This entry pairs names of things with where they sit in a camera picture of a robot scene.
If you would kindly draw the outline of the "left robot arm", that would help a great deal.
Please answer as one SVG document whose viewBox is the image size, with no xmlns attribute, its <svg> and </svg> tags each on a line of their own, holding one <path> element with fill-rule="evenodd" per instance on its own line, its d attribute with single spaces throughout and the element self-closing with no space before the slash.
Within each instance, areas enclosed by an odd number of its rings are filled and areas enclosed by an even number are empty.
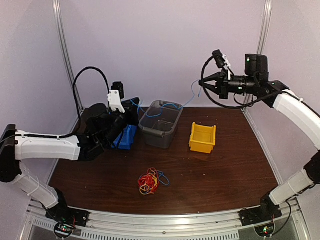
<svg viewBox="0 0 320 240">
<path fill-rule="evenodd" d="M 64 195 L 43 183 L 22 164 L 25 159 L 65 159 L 90 162 L 115 146 L 117 137 L 128 125 L 139 123 L 138 97 L 122 101 L 116 91 L 108 95 L 108 105 L 96 103 L 86 110 L 84 133 L 40 135 L 16 130 L 9 124 L 0 139 L 0 181 L 17 185 L 37 199 L 61 222 L 72 218 Z"/>
</svg>

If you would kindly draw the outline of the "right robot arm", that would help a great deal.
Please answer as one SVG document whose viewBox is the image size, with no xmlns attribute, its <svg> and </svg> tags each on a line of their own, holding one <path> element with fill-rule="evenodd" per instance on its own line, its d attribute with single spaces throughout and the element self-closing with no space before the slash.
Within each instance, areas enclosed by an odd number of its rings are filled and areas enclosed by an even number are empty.
<svg viewBox="0 0 320 240">
<path fill-rule="evenodd" d="M 214 104 L 222 104 L 214 100 L 210 93 L 226 100 L 229 94 L 250 94 L 256 97 L 247 104 L 240 104 L 244 109 L 263 102 L 294 123 L 314 144 L 320 148 L 320 115 L 309 107 L 301 98 L 279 80 L 269 80 L 268 58 L 261 54 L 245 55 L 245 74 L 235 75 L 231 65 L 220 50 L 212 52 L 204 63 L 198 84 L 203 88 L 208 99 Z M 247 218 L 249 214 L 259 220 L 268 221 L 281 216 L 280 205 L 290 198 L 320 183 L 320 154 L 316 153 L 302 170 L 292 175 L 287 181 L 274 188 L 260 200 L 260 206 L 242 210 L 240 214 Z"/>
</svg>

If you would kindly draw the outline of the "grey transparent plastic tub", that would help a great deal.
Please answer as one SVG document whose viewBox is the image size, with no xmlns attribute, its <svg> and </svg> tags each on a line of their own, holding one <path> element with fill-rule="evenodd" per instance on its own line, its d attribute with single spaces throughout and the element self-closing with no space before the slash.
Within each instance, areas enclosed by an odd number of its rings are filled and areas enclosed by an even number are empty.
<svg viewBox="0 0 320 240">
<path fill-rule="evenodd" d="M 181 104 L 155 100 L 138 125 L 145 144 L 161 149 L 169 148 L 178 129 L 182 112 Z"/>
</svg>

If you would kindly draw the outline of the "blue plastic bin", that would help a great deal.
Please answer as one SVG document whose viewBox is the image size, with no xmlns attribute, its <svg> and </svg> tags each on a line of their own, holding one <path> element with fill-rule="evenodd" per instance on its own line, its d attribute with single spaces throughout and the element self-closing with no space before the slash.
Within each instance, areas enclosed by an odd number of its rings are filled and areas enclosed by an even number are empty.
<svg viewBox="0 0 320 240">
<path fill-rule="evenodd" d="M 120 150 L 130 150 L 132 144 L 134 143 L 134 138 L 137 132 L 137 126 L 128 125 L 123 133 L 121 133 L 117 139 L 113 142 L 112 148 Z"/>
</svg>

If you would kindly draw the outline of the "yellow plastic bin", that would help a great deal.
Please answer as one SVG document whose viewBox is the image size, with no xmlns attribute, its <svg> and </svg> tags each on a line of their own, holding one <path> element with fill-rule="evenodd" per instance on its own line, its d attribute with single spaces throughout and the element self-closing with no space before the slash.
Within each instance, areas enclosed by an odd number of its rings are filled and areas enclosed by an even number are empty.
<svg viewBox="0 0 320 240">
<path fill-rule="evenodd" d="M 189 148 L 192 152 L 210 154 L 216 145 L 217 126 L 192 123 Z"/>
</svg>

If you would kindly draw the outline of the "right aluminium frame post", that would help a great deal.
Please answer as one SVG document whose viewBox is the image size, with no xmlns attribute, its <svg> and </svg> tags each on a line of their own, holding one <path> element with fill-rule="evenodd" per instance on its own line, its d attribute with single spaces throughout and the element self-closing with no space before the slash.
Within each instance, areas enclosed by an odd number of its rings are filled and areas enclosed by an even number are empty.
<svg viewBox="0 0 320 240">
<path fill-rule="evenodd" d="M 262 11 L 262 19 L 261 19 L 261 28 L 259 34 L 259 40 L 257 44 L 257 54 L 261 55 L 264 52 L 267 38 L 270 30 L 271 25 L 271 18 L 272 18 L 272 0 L 265 0 L 264 7 Z"/>
</svg>

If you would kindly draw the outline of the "aluminium front rail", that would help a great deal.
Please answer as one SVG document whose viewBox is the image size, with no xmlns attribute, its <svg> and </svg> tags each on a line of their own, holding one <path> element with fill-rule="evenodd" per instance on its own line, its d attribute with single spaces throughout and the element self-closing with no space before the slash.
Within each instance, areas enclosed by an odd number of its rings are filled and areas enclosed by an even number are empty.
<svg viewBox="0 0 320 240">
<path fill-rule="evenodd" d="M 145 215 L 90 210 L 69 240 L 309 240 L 296 199 L 281 204 L 281 217 L 244 225 L 240 209 L 194 214 Z"/>
</svg>

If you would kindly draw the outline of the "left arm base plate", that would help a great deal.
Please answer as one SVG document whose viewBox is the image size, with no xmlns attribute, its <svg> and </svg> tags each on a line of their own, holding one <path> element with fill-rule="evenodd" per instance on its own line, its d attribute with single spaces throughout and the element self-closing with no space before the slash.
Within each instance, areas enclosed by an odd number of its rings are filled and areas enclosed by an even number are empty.
<svg viewBox="0 0 320 240">
<path fill-rule="evenodd" d="M 70 226 L 86 227 L 89 212 L 76 208 L 69 208 L 66 211 L 58 211 L 53 209 L 46 210 L 45 217 Z"/>
</svg>

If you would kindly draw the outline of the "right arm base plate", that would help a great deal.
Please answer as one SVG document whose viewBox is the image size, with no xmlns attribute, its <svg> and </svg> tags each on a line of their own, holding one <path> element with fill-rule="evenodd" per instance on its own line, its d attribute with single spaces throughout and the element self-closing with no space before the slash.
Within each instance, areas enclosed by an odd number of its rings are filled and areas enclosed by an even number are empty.
<svg viewBox="0 0 320 240">
<path fill-rule="evenodd" d="M 238 212 L 238 214 L 243 227 L 270 222 L 282 216 L 282 212 L 279 209 L 276 209 L 272 212 L 264 212 L 261 206 L 253 208 L 243 208 Z"/>
</svg>

